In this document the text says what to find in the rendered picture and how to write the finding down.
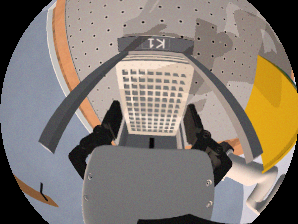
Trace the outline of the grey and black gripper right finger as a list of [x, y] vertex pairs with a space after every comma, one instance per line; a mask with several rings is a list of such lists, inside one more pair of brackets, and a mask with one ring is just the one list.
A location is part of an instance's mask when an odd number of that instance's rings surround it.
[[204, 130], [198, 115], [194, 104], [189, 104], [183, 118], [186, 139], [188, 145], [192, 146], [191, 149], [206, 152], [210, 160], [213, 161], [215, 165], [215, 170], [213, 171], [215, 187], [231, 169], [232, 161], [223, 152], [222, 146], [211, 138], [211, 133], [208, 130]]

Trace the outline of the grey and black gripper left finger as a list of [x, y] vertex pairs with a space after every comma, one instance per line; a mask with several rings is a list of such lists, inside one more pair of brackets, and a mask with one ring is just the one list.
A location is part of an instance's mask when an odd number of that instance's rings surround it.
[[112, 102], [109, 111], [107, 110], [105, 116], [101, 125], [95, 126], [93, 132], [82, 138], [79, 145], [77, 145], [68, 155], [69, 160], [83, 180], [87, 167], [85, 160], [88, 155], [92, 153], [95, 147], [112, 145], [111, 142], [117, 139], [123, 119], [120, 102], [118, 100]]

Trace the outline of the yellow recycle bin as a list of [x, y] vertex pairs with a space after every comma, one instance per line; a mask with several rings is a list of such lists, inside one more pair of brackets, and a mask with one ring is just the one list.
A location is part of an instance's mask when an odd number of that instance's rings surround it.
[[297, 89], [277, 68], [258, 55], [254, 85], [245, 109], [263, 150], [262, 174], [292, 149], [298, 134]]

